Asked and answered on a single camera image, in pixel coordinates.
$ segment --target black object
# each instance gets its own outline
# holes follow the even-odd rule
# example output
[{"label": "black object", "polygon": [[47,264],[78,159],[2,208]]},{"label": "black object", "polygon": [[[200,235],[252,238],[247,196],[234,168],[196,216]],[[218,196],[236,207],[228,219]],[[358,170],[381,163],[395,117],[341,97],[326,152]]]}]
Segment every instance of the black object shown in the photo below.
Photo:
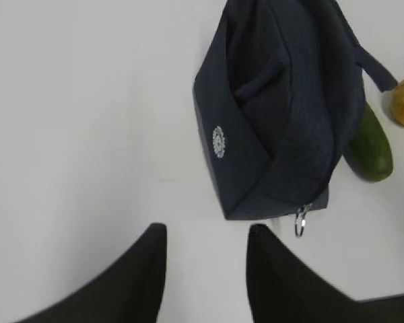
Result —
[{"label": "black object", "polygon": [[250,228],[246,279],[255,323],[393,322],[321,279],[264,225]]},{"label": "black object", "polygon": [[404,323],[404,295],[364,301],[362,305],[388,322]]},{"label": "black object", "polygon": [[154,323],[166,274],[166,226],[151,224],[109,269],[20,323]]},{"label": "black object", "polygon": [[365,111],[362,67],[381,91],[397,85],[334,0],[226,3],[194,87],[226,219],[327,206]]}]

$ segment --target metal ring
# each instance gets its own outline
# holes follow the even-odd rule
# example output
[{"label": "metal ring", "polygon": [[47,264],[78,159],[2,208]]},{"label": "metal ring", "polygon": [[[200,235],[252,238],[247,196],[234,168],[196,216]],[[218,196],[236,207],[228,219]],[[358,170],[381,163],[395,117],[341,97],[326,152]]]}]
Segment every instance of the metal ring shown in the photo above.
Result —
[{"label": "metal ring", "polygon": [[306,216],[306,213],[301,212],[301,209],[300,209],[298,212],[296,212],[296,218],[295,218],[295,236],[296,236],[297,238],[301,238],[302,235],[304,234],[305,223],[306,223],[306,221],[305,221],[305,216]]},{"label": "metal ring", "polygon": [[302,235],[304,234],[305,230],[305,224],[306,224],[306,215],[308,210],[311,208],[311,204],[304,205],[303,207],[300,207],[298,209],[298,212],[296,212],[296,217],[295,217],[295,236],[297,238],[301,238]]}]

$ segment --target white table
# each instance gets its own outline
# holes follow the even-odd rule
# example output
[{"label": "white table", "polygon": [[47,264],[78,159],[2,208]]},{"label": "white table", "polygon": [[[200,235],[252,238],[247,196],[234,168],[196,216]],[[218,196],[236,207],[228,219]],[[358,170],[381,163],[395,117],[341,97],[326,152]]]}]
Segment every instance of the white table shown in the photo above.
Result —
[{"label": "white table", "polygon": [[[224,0],[0,0],[0,323],[33,314],[168,226],[159,322],[252,322],[250,223],[223,219],[203,159],[193,78]],[[404,78],[404,0],[343,0],[361,43]],[[297,240],[309,266],[355,299],[404,293],[404,129],[368,101],[395,173],[361,181],[341,161],[326,211]]]}]

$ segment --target zipper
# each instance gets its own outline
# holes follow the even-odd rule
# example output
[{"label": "zipper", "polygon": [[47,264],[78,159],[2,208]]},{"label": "zipper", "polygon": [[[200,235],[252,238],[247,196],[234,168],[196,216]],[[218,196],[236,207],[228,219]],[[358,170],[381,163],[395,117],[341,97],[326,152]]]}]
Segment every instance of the zipper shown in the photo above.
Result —
[{"label": "zipper", "polygon": [[306,215],[307,212],[311,209],[312,203],[302,205],[297,211],[296,211],[296,217],[295,217],[295,236],[297,238],[301,238],[302,235],[304,234],[304,229],[306,225]]}]

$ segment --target white floor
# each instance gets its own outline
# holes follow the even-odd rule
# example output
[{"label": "white floor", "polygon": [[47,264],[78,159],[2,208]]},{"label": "white floor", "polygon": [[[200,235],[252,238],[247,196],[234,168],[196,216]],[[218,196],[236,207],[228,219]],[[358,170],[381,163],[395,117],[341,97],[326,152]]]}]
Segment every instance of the white floor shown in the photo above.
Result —
[{"label": "white floor", "polygon": [[[252,322],[250,223],[223,220],[192,98],[224,3],[0,0],[0,323],[75,291],[154,221],[169,235],[159,322]],[[340,4],[404,79],[404,0]],[[292,218],[267,222],[356,299],[404,293],[404,129],[366,91],[395,173],[368,184],[341,161],[301,240]]]}]

